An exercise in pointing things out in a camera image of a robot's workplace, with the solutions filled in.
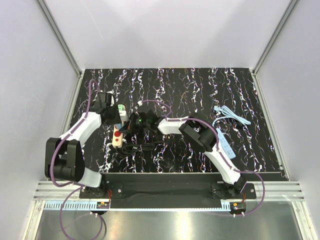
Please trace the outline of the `beige red power strip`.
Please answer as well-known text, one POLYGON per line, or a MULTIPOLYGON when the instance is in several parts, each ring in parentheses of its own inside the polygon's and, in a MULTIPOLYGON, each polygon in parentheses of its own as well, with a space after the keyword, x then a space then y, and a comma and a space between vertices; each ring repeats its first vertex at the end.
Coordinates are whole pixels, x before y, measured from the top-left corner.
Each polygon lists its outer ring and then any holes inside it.
POLYGON ((119 132, 121 127, 114 125, 113 127, 113 136, 112 136, 112 146, 114 148, 121 148, 123 145, 124 134, 119 132))

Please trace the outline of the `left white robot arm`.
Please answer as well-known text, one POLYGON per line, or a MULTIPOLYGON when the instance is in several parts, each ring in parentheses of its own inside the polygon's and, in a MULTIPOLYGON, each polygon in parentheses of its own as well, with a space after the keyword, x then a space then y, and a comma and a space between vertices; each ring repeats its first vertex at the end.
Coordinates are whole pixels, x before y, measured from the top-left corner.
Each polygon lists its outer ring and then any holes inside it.
POLYGON ((89 137, 102 125, 121 123, 119 108, 112 91, 99 91, 79 120, 64 134, 51 137, 45 145, 45 176, 56 187, 69 184, 90 187, 97 198, 108 193, 103 176, 85 166, 83 146, 89 137))

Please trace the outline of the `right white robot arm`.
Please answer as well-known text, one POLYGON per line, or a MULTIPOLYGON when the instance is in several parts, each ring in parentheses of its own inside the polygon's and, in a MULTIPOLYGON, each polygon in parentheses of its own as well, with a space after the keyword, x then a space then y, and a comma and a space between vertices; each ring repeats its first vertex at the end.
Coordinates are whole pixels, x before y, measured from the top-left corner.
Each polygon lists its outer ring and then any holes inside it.
POLYGON ((158 117, 151 110, 133 113, 119 132, 139 134, 145 129, 159 135, 182 135, 195 151, 203 153, 214 164, 230 197, 236 199, 244 194, 247 180, 224 151, 218 132, 196 113, 181 118, 158 117))

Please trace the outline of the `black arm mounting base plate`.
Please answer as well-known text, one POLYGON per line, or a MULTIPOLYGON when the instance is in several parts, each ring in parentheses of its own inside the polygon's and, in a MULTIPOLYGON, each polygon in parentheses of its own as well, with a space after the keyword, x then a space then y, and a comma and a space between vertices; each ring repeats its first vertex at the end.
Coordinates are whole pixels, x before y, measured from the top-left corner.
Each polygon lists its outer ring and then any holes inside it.
POLYGON ((219 173, 108 173, 103 190, 87 187, 81 191, 81 199, 102 199, 111 191, 112 199, 124 199, 135 195, 177 196, 195 195, 217 200, 257 198, 255 187, 246 180, 233 187, 224 183, 219 173))

